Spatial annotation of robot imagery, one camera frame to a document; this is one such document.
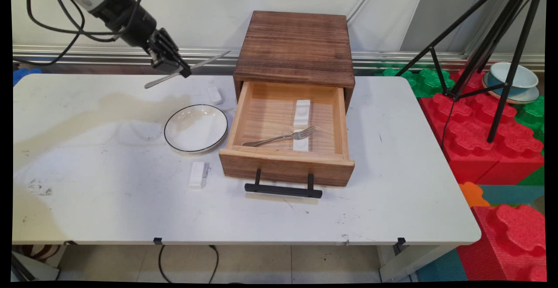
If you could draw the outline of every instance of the drawer handle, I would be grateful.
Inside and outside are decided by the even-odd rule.
[[[256,171],[255,183],[245,183],[245,191],[280,194],[280,195],[292,195],[293,197],[314,197],[316,199],[321,198],[322,191],[313,189],[313,173],[308,174],[308,189],[303,189],[299,187],[261,185],[259,184],[259,176],[261,175],[261,173],[262,173],[261,169],[258,169]]]

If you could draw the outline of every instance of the silver fork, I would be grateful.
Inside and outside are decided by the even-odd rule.
[[[243,146],[259,146],[259,145],[262,145],[263,143],[268,143],[268,142],[271,142],[271,141],[275,141],[275,140],[278,140],[278,139],[285,139],[285,138],[293,138],[295,140],[302,140],[302,139],[308,137],[309,135],[311,135],[315,130],[316,130],[316,127],[313,125],[313,126],[311,126],[309,128],[306,128],[302,131],[295,132],[292,135],[275,137],[275,138],[271,138],[271,139],[267,139],[267,140],[263,140],[263,141],[246,142],[246,143],[243,144]]]

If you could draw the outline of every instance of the white plate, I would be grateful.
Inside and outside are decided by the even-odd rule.
[[[227,117],[217,107],[192,105],[177,111],[165,125],[165,139],[171,147],[187,153],[211,149],[227,134]]]
[[[510,71],[511,63],[509,62],[497,62],[490,67],[490,72],[492,75],[501,82],[506,82],[506,77]],[[532,88],[536,87],[538,84],[537,75],[529,69],[518,65],[516,75],[514,76],[514,83],[512,87],[516,88]]]
[[[488,72],[484,74],[483,76],[483,87],[488,87],[487,84],[487,80],[488,80]],[[500,99],[500,95],[502,94],[502,89],[496,89],[496,90],[492,90],[492,91],[488,91],[488,94],[492,95],[493,97]],[[538,97],[539,97],[540,93],[538,91],[537,87],[533,87],[533,88],[528,88],[525,89],[524,93],[521,93],[519,95],[514,95],[514,96],[508,96],[508,99],[506,100],[506,102],[508,103],[512,103],[512,104],[527,104],[530,102],[534,102]]]

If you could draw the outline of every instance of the floor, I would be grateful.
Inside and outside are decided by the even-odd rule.
[[[165,282],[157,264],[160,250],[161,246],[68,246],[58,280]],[[373,246],[217,246],[217,250],[213,284],[380,282]],[[161,266],[173,282],[207,283],[216,259],[208,246],[166,246]],[[409,276],[401,280],[409,281]]]

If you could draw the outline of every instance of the knife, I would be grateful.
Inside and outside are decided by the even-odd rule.
[[[198,68],[198,67],[201,67],[201,66],[203,66],[203,65],[205,65],[205,64],[208,64],[209,62],[212,62],[212,61],[214,61],[214,60],[216,60],[216,59],[219,59],[219,58],[225,56],[226,54],[229,54],[230,52],[231,52],[231,51],[226,51],[226,52],[224,52],[224,53],[222,53],[222,54],[220,54],[220,55],[218,55],[218,56],[209,58],[209,59],[204,60],[204,61],[202,61],[202,62],[198,62],[197,64],[191,66],[190,69],[196,69],[196,68]],[[166,81],[166,80],[169,80],[170,78],[173,78],[173,77],[175,77],[175,76],[178,76],[178,75],[180,74],[180,71],[182,71],[182,69],[183,69],[183,68],[180,67],[179,70],[177,70],[176,72],[174,72],[174,73],[172,73],[172,74],[170,74],[170,75],[168,75],[168,76],[164,76],[164,77],[161,78],[161,79],[157,79],[157,80],[155,80],[155,81],[151,81],[151,82],[147,83],[147,84],[144,86],[144,88],[149,89],[149,88],[153,87],[154,85],[157,85],[157,84],[159,84],[159,83],[161,83],[161,82],[163,82],[163,81]]]

